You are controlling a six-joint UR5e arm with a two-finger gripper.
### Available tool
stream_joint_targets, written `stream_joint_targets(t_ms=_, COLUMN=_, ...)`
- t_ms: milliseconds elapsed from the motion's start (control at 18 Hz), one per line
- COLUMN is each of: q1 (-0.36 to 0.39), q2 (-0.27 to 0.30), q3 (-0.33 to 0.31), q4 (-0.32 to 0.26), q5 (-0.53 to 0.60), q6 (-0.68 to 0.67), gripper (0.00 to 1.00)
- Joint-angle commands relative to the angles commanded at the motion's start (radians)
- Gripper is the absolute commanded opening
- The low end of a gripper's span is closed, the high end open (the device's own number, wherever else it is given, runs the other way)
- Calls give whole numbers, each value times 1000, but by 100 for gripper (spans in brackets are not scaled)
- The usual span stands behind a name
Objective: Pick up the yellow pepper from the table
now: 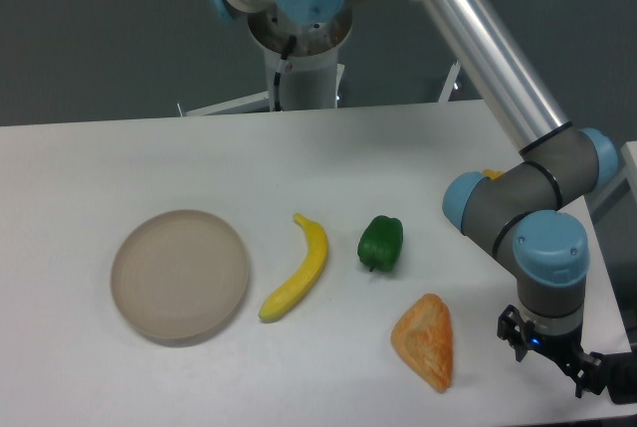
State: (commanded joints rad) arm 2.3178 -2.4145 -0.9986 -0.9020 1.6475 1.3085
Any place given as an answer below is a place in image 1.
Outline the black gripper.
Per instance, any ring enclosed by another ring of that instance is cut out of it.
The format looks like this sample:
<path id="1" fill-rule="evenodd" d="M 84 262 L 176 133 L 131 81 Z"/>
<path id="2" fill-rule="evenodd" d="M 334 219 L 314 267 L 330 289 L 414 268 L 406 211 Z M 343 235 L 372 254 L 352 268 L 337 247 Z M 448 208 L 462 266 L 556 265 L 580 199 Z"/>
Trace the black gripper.
<path id="1" fill-rule="evenodd" d="M 498 318 L 497 336 L 522 362 L 529 351 L 553 361 L 575 384 L 575 397 L 589 392 L 600 395 L 606 388 L 603 360 L 597 352 L 581 347 L 584 305 L 565 317 L 541 316 L 519 302 L 520 311 L 508 305 Z"/>

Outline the silver and grey robot arm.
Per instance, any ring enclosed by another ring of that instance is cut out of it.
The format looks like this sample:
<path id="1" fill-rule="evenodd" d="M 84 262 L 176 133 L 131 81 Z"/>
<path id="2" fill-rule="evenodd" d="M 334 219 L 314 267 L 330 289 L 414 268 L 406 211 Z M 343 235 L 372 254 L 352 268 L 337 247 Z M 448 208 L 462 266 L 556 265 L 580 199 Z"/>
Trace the silver and grey robot arm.
<path id="1" fill-rule="evenodd" d="M 271 110 L 335 107 L 334 57 L 360 0 L 211 1 L 224 18 L 247 16 L 265 53 Z M 516 278 L 520 303 L 500 315 L 499 337 L 517 358 L 535 351 L 553 361 L 578 392 L 618 399 L 633 384 L 631 365 L 624 354 L 581 347 L 588 242 L 562 213 L 616 172 L 612 142 L 572 126 L 488 0 L 412 1 L 428 11 L 522 157 L 497 179 L 459 176 L 443 199 L 449 221 Z"/>

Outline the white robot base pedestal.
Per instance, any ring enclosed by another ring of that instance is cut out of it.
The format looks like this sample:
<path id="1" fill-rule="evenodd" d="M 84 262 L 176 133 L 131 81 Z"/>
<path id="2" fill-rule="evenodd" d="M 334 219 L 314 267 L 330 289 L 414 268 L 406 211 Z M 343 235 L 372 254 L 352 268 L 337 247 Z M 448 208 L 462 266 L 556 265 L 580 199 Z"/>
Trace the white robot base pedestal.
<path id="1" fill-rule="evenodd" d="M 339 49 L 351 27 L 349 9 L 309 25 L 276 6 L 248 16 L 250 34 L 264 55 L 271 111 L 337 107 Z"/>

